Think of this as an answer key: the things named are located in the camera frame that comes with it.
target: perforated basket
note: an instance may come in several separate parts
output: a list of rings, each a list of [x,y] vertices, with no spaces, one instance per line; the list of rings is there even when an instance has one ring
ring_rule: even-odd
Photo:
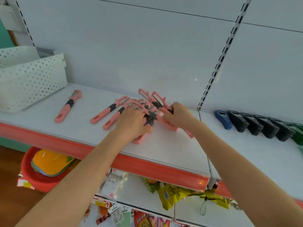
[[[63,54],[40,58],[35,47],[0,49],[0,110],[17,112],[67,85]]]

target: forearm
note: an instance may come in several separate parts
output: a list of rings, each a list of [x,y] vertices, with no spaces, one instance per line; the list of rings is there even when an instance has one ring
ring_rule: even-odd
[[[126,144],[111,131],[16,226],[78,226],[110,165]]]
[[[201,122],[193,125],[190,132],[254,225],[302,225],[301,208],[250,161]]]

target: person's left arm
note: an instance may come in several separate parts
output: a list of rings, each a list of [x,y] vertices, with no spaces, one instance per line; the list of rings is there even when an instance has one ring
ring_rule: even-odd
[[[78,226],[119,151],[134,138],[152,131],[152,127],[142,125],[143,116],[141,111],[133,108],[124,110],[117,120],[116,128],[40,200],[16,227]]]

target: brown floor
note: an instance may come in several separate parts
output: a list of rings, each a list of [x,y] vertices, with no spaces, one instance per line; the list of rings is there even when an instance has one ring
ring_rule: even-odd
[[[17,187],[23,152],[0,146],[0,226],[13,227],[45,193]]]

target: person's right hand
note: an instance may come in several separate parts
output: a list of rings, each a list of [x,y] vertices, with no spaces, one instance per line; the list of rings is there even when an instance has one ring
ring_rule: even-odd
[[[174,102],[171,107],[174,109],[174,114],[164,114],[163,119],[177,127],[191,132],[193,126],[199,122],[199,120],[197,120],[184,105],[178,102]]]

